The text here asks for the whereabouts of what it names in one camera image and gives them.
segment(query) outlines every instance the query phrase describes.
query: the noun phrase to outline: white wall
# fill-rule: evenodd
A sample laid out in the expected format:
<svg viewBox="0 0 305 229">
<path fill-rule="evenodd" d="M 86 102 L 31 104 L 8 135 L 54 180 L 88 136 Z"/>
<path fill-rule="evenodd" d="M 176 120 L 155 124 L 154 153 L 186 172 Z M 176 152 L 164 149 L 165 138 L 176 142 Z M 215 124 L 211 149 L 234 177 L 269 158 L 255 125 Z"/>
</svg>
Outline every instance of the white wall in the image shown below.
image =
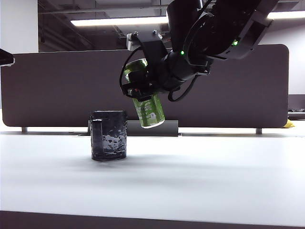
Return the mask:
<svg viewBox="0 0 305 229">
<path fill-rule="evenodd" d="M 11 53 L 38 52 L 37 0 L 0 0 L 0 47 Z"/>
<path fill-rule="evenodd" d="M 288 47 L 289 94 L 305 94 L 305 22 L 274 21 L 273 27 L 276 30 L 268 32 L 260 44 L 284 44 Z"/>
</svg>

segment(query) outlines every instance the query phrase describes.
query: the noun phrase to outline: yellow object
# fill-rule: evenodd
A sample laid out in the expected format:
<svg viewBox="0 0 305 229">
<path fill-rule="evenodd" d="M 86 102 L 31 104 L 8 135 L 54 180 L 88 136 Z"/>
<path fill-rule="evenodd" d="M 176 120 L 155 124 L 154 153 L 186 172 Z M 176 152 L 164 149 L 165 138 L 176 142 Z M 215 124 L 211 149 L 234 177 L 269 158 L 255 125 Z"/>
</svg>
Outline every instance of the yellow object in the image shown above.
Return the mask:
<svg viewBox="0 0 305 229">
<path fill-rule="evenodd" d="M 287 120 L 287 123 L 286 125 L 283 126 L 283 128 L 291 128 L 291 127 L 295 127 L 295 125 L 290 120 Z"/>
</svg>

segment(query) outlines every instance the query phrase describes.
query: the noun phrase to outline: white table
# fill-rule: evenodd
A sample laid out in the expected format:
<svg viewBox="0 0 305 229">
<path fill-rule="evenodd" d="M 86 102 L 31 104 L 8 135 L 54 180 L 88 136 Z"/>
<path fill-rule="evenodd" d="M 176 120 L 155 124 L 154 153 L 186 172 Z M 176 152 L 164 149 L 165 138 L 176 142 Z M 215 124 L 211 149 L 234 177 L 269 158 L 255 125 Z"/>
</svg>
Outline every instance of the white table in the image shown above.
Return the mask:
<svg viewBox="0 0 305 229">
<path fill-rule="evenodd" d="M 127 158 L 106 163 L 91 160 L 90 137 L 2 132 L 0 209 L 304 227 L 305 121 L 297 126 L 128 137 Z"/>
</svg>

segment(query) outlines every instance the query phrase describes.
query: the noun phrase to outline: fluorescent light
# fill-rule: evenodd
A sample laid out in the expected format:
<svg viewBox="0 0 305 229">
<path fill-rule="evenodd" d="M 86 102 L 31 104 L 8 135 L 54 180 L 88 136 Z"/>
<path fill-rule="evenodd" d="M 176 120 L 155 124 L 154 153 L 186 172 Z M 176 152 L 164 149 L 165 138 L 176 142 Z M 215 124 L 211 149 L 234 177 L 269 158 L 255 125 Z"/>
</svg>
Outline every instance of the fluorescent light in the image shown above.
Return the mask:
<svg viewBox="0 0 305 229">
<path fill-rule="evenodd" d="M 272 12 L 269 13 L 268 18 L 270 19 L 305 18 L 305 11 Z"/>
<path fill-rule="evenodd" d="M 98 26 L 98 25 L 147 25 L 168 23 L 167 17 L 147 18 L 111 18 L 71 21 L 75 26 Z"/>
</svg>

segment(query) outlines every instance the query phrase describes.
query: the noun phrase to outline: black cup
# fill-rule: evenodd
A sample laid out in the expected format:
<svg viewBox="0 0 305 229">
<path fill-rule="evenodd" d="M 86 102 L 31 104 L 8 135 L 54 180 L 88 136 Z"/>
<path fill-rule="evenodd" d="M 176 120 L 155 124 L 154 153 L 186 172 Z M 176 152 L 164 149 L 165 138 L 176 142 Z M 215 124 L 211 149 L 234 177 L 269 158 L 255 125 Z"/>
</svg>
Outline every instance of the black cup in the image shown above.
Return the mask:
<svg viewBox="0 0 305 229">
<path fill-rule="evenodd" d="M 90 116 L 92 159 L 118 160 L 126 157 L 127 114 L 125 111 L 94 111 Z"/>
</svg>

